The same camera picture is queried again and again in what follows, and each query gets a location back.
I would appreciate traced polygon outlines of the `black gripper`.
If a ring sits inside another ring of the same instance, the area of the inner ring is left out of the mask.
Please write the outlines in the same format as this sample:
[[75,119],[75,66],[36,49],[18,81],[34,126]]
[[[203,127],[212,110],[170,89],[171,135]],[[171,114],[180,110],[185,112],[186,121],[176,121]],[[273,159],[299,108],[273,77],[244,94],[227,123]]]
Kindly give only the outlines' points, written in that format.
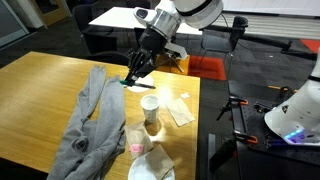
[[129,72],[125,78],[127,86],[144,82],[143,77],[156,68],[155,58],[164,49],[167,40],[151,27],[147,27],[142,33],[139,43],[140,47],[133,52],[128,64]]

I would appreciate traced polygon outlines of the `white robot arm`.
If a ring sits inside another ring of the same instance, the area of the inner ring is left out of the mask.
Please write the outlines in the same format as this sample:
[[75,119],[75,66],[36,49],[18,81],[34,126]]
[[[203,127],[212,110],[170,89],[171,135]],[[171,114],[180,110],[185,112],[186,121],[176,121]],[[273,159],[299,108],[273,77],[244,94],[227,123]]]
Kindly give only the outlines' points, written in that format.
[[[222,0],[161,0],[153,10],[136,7],[134,16],[145,27],[141,46],[129,60],[125,81],[129,86],[155,68],[155,58],[168,49],[186,56],[183,47],[171,42],[181,24],[196,29],[211,25],[223,10]],[[320,64],[305,84],[289,99],[264,115],[267,127],[293,146],[320,145]]]

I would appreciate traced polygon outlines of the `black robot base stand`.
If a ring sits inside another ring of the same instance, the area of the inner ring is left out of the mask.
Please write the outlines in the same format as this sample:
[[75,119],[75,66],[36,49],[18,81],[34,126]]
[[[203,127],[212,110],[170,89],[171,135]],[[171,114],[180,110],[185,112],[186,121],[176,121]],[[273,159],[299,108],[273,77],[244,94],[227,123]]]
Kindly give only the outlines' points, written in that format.
[[207,180],[320,180],[319,149],[287,145],[264,123],[265,113],[254,108],[257,103],[267,107],[278,103],[277,88],[230,81],[227,100],[229,96],[249,102],[231,103],[233,130],[256,136],[258,143],[231,138],[218,148],[216,137],[210,135]]

